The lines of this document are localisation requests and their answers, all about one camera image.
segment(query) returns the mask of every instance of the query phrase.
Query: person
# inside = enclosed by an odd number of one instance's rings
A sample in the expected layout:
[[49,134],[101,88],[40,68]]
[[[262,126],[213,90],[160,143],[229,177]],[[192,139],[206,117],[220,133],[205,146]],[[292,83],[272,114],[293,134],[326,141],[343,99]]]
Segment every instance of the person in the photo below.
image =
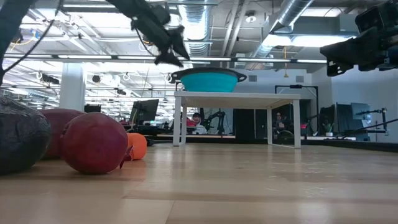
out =
[[192,134],[207,134],[206,128],[202,125],[200,113],[194,113],[192,121],[195,123],[195,127],[197,127],[192,131]]
[[192,115],[192,121],[195,122],[195,126],[201,124],[201,117],[199,113],[194,113]]
[[274,123],[274,128],[276,131],[283,131],[286,129],[284,120],[282,119],[282,115],[280,112],[276,114],[276,121]]

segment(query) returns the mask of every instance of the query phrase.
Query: table leg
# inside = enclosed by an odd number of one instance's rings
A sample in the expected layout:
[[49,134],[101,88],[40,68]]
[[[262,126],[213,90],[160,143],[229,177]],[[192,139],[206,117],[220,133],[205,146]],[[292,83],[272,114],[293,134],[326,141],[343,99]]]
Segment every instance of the table leg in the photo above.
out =
[[181,129],[181,144],[187,141],[187,107],[182,105],[182,129]]
[[300,101],[293,101],[293,119],[294,119],[294,148],[301,148],[301,129],[300,129]]
[[181,97],[175,97],[173,146],[180,145],[180,122],[181,122]]
[[267,140],[268,145],[272,145],[272,109],[267,109]]

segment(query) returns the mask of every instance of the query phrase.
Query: blue plastic bowl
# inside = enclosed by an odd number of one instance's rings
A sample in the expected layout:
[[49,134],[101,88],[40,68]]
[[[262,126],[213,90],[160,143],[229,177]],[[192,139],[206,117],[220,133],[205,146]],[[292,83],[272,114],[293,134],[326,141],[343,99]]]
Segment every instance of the blue plastic bowl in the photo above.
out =
[[208,67],[178,71],[173,73],[172,77],[180,80],[186,91],[223,93],[233,92],[236,84],[247,78],[243,74],[226,68]]

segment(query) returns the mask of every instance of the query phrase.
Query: orange ball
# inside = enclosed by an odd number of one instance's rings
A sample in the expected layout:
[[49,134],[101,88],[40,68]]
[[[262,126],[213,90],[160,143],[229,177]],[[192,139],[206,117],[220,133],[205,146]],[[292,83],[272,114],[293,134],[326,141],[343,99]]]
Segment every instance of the orange ball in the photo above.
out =
[[132,160],[142,159],[147,154],[147,139],[138,133],[127,133],[129,139],[128,149]]

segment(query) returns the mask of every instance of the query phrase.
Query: red ball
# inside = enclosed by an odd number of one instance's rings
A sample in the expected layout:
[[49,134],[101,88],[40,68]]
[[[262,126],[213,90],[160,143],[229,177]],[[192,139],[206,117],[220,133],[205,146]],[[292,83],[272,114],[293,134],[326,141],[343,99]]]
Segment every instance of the red ball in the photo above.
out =
[[127,151],[124,127],[101,113],[71,120],[61,136],[61,157],[84,174],[106,174],[123,161]]
[[40,112],[48,119],[51,124],[51,142],[47,148],[44,158],[59,158],[61,156],[60,138],[65,125],[67,125],[67,123],[73,118],[84,114],[84,112],[68,109],[40,110]]

